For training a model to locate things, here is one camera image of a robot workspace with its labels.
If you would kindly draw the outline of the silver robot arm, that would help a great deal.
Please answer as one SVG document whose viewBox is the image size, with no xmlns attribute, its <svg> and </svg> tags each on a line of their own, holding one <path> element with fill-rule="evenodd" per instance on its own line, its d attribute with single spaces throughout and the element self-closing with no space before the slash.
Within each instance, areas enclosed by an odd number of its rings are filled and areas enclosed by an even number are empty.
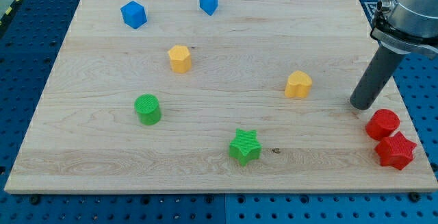
<svg viewBox="0 0 438 224">
<path fill-rule="evenodd" d="M 370 36 L 399 54 L 437 57 L 437 0 L 378 0 Z"/>
</svg>

